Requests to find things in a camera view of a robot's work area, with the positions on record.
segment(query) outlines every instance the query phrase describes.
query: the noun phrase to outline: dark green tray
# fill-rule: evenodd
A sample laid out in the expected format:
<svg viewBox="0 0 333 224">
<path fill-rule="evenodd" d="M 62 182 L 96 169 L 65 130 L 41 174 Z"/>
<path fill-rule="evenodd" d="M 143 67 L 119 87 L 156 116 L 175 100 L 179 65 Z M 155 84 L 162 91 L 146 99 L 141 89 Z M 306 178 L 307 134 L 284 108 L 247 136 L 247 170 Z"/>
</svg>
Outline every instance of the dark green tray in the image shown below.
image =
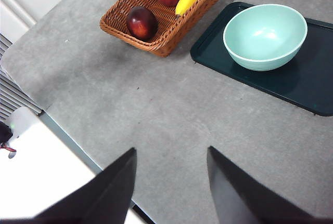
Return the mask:
<svg viewBox="0 0 333 224">
<path fill-rule="evenodd" d="M 222 40 L 230 19 L 251 6 L 242 2 L 226 6 L 191 48 L 192 59 L 315 114 L 332 116 L 333 24 L 306 19 L 308 35 L 290 62 L 272 71 L 251 71 L 233 61 Z"/>
</svg>

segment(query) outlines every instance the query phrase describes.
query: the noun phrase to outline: mint green bowl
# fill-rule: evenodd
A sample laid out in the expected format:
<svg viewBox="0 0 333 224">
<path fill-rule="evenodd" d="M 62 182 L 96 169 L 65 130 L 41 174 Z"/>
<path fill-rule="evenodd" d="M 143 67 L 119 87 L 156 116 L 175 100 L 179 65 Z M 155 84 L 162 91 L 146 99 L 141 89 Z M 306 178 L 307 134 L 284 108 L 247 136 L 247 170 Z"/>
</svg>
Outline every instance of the mint green bowl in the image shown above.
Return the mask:
<svg viewBox="0 0 333 224">
<path fill-rule="evenodd" d="M 224 29 L 223 42 L 242 67 L 269 71 L 289 62 L 307 33 L 306 21 L 295 9 L 263 4 L 235 15 Z"/>
</svg>

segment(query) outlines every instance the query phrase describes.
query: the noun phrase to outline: plum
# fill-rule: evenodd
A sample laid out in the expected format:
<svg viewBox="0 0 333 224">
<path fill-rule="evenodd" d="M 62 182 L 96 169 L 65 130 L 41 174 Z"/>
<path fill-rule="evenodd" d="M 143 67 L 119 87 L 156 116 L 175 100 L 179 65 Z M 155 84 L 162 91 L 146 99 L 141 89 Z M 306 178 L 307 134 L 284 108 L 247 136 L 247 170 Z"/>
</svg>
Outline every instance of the plum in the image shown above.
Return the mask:
<svg viewBox="0 0 333 224">
<path fill-rule="evenodd" d="M 126 25 L 131 35 L 141 41 L 152 38 L 158 28 L 155 15 L 145 7 L 133 7 L 127 16 Z"/>
</svg>

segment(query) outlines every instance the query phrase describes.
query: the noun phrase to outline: wicker basket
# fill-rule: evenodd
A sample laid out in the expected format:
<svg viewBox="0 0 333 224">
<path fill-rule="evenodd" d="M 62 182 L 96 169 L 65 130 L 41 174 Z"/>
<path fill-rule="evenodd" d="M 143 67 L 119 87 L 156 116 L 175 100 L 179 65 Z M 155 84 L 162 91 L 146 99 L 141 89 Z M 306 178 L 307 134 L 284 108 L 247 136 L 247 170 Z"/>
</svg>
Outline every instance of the wicker basket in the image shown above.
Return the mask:
<svg viewBox="0 0 333 224">
<path fill-rule="evenodd" d="M 197 0 L 181 17 L 176 19 L 175 8 L 163 6 L 157 0 L 118 0 L 102 16 L 100 28 L 139 49 L 166 57 L 217 1 Z M 158 20 L 158 31 L 148 42 L 131 36 L 126 27 L 126 16 L 135 6 L 148 8 Z"/>
</svg>

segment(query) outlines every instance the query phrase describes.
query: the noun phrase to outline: table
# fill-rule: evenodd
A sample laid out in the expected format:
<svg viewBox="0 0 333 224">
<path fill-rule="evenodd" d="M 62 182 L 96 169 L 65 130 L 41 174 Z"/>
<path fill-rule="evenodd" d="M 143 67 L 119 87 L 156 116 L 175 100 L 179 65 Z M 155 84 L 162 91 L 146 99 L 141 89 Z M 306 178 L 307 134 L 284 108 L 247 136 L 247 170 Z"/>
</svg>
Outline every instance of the table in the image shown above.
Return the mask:
<svg viewBox="0 0 333 224">
<path fill-rule="evenodd" d="M 280 3 L 333 22 L 332 0 L 220 0 L 167 58 L 109 36 L 116 0 L 63 0 L 2 66 L 101 167 L 138 151 L 133 200 L 155 222 L 218 223 L 207 147 L 317 216 L 333 217 L 333 118 L 216 73 L 189 50 L 233 1 Z"/>
</svg>

